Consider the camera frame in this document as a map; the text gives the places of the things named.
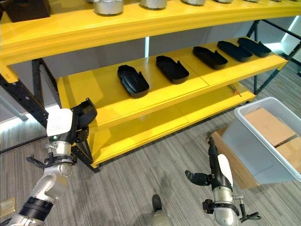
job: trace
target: shelving unit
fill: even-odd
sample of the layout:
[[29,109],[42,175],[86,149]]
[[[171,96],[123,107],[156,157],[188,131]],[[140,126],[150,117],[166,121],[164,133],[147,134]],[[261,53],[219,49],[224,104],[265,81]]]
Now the shelving unit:
[[[49,3],[51,16],[43,19],[12,23],[4,12],[0,21],[0,85],[44,127],[48,112],[40,92],[40,65],[46,69],[46,79],[59,105],[60,99],[63,107],[73,107],[90,97],[98,111],[90,127],[94,137],[90,136],[89,140],[93,159],[87,154],[88,148],[72,147],[72,151],[88,167],[92,165],[94,172],[99,171],[97,163],[252,99],[254,95],[236,82],[269,69],[280,70],[286,61],[271,54],[267,58],[254,56],[250,62],[239,63],[222,53],[229,63],[223,70],[214,71],[196,59],[191,48],[166,53],[180,60],[190,72],[189,79],[180,85],[170,84],[163,77],[154,64],[154,56],[127,62],[141,70],[150,84],[147,96],[133,100],[117,78],[118,65],[55,81],[42,57],[201,27],[301,14],[301,2],[291,0],[260,0],[258,3],[233,0],[231,4],[207,0],[201,7],[169,0],[164,10],[146,10],[140,7],[139,0],[124,0],[124,12],[118,16],[96,15],[93,5],[84,0],[49,0]],[[254,21],[249,37],[257,24],[258,21]],[[211,50],[217,48],[216,43],[203,46]],[[11,68],[12,64],[27,60],[32,60],[35,71],[32,77],[38,85],[34,94]],[[242,89],[239,99],[226,87],[232,83]],[[127,125],[133,130],[125,137],[122,130]],[[95,143],[101,142],[100,136],[108,139],[103,144]]]
[[[238,45],[237,40],[228,41]],[[217,43],[202,47],[214,51]],[[150,85],[149,93],[139,99],[131,99],[117,77],[118,67],[123,64],[59,78],[57,86],[63,107],[78,105],[89,97],[97,108],[98,115],[90,124],[88,141],[92,166],[97,167],[101,162],[252,100],[255,95],[237,81],[273,68],[280,69],[286,63],[273,53],[265,58],[253,56],[242,63],[219,52],[228,59],[222,70],[213,70],[202,63],[193,55],[192,48],[163,54],[180,60],[190,72],[187,81],[179,85],[170,83],[157,68],[156,56],[123,63],[141,71]],[[241,97],[228,87],[232,83]]]

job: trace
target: yellow shelf board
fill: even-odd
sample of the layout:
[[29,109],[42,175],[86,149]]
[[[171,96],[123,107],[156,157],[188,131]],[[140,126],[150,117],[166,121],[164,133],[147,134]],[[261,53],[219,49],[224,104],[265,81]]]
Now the yellow shelf board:
[[200,27],[301,14],[301,2],[233,0],[204,6],[169,0],[164,10],[146,10],[138,0],[124,0],[124,12],[99,16],[84,0],[49,0],[51,16],[10,22],[1,20],[1,60],[11,65],[39,57]]
[[[217,48],[216,43],[202,46]],[[253,56],[250,61],[241,63],[220,52],[229,61],[222,70],[213,70],[203,64],[192,54],[192,48],[164,54],[175,61],[180,60],[190,72],[187,81],[179,85],[171,84],[157,68],[156,56],[123,63],[141,71],[150,85],[149,93],[139,99],[131,99],[117,77],[118,67],[122,64],[62,77],[57,80],[61,102],[63,107],[71,108],[89,97],[98,112],[90,124],[90,132],[94,133],[286,63],[273,53],[265,58]]]
[[[225,41],[239,46],[238,39]],[[287,62],[277,54],[270,53],[268,57],[264,58],[253,55],[249,61],[242,63],[219,49],[217,43],[202,44],[201,46],[213,52],[217,50],[228,60],[226,66],[222,70],[211,69],[192,54],[192,48],[175,51],[174,55],[178,56],[181,62],[188,64],[209,86],[222,87],[226,85],[225,83],[231,84],[271,69],[277,68],[280,70]]]
[[92,166],[255,97],[239,83],[234,86],[241,97],[234,95],[231,88],[223,87],[90,135]]

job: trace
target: dark box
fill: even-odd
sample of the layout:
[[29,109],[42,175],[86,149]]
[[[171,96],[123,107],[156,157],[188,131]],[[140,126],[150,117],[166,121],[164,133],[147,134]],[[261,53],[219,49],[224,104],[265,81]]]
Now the dark box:
[[50,16],[48,0],[5,0],[2,8],[12,22],[34,20]]

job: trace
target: metal cylinder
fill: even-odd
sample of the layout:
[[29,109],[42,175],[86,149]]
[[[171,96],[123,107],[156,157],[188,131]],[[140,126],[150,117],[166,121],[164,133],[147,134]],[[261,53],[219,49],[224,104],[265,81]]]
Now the metal cylinder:
[[94,0],[96,14],[114,15],[123,12],[123,0]]
[[141,5],[152,9],[165,8],[167,0],[141,0]]
[[220,3],[231,3],[233,0],[217,0]]
[[227,187],[216,187],[213,189],[214,203],[230,203],[233,204],[232,191]]
[[206,0],[182,0],[190,5],[193,5],[193,6],[202,6],[205,4],[205,1]]

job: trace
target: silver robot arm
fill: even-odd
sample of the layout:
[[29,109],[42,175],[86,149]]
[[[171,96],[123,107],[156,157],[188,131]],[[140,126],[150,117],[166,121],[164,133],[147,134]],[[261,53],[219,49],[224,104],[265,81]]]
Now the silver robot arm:
[[47,136],[50,144],[48,158],[44,163],[34,156],[27,160],[44,169],[42,178],[37,182],[29,199],[9,226],[43,226],[51,208],[65,192],[68,177],[77,158],[71,153],[71,145],[87,139],[88,125],[96,117],[93,103],[86,101],[72,109],[59,109],[48,116]]
[[[203,210],[205,213],[214,214],[216,222],[221,226],[239,226],[244,221],[259,220],[258,212],[247,215],[243,196],[234,196],[233,179],[228,159],[223,154],[218,154],[217,148],[214,145],[212,137],[209,138],[209,162],[211,174],[191,173],[185,171],[187,179],[199,186],[211,185],[214,201],[206,199],[203,202]],[[235,206],[235,200],[239,200],[239,206],[242,212],[242,217],[239,217],[239,210]]]

